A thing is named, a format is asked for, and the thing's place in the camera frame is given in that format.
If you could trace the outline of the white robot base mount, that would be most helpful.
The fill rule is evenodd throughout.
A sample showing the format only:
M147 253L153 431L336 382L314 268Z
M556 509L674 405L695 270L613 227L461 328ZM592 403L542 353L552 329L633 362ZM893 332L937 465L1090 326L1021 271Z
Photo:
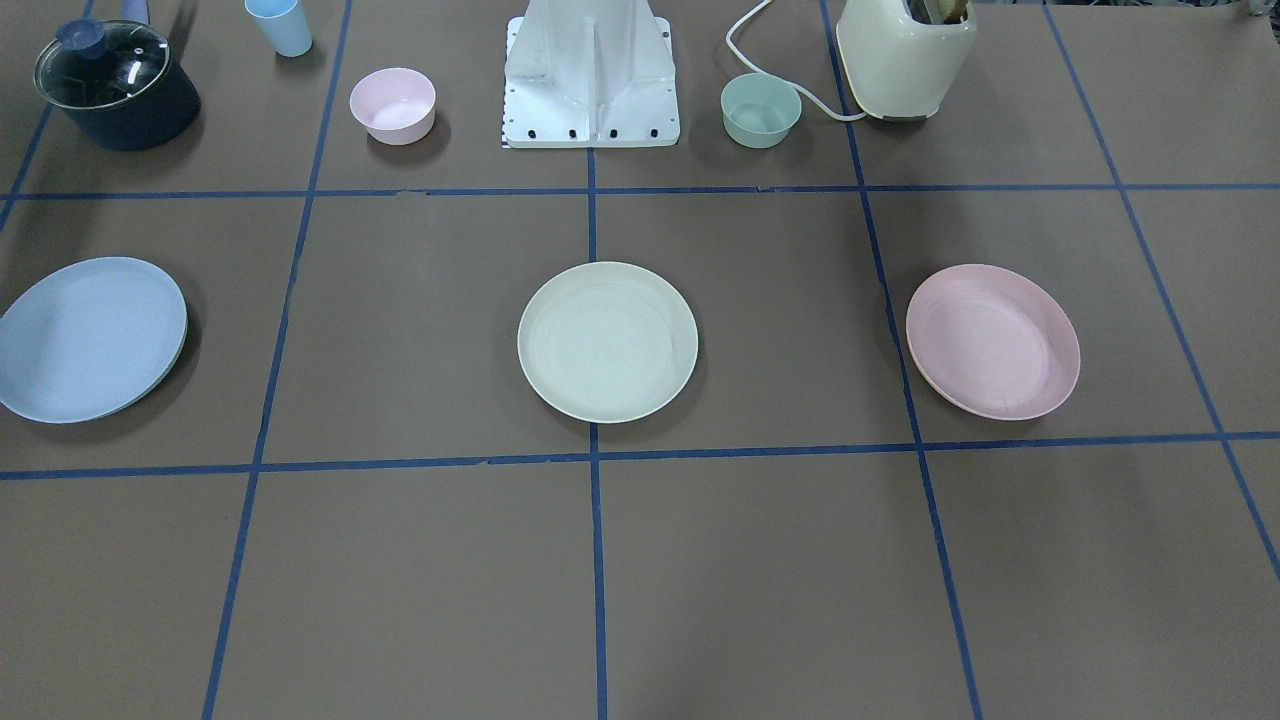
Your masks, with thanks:
M506 147L678 142L671 24L648 1L530 1L504 38Z

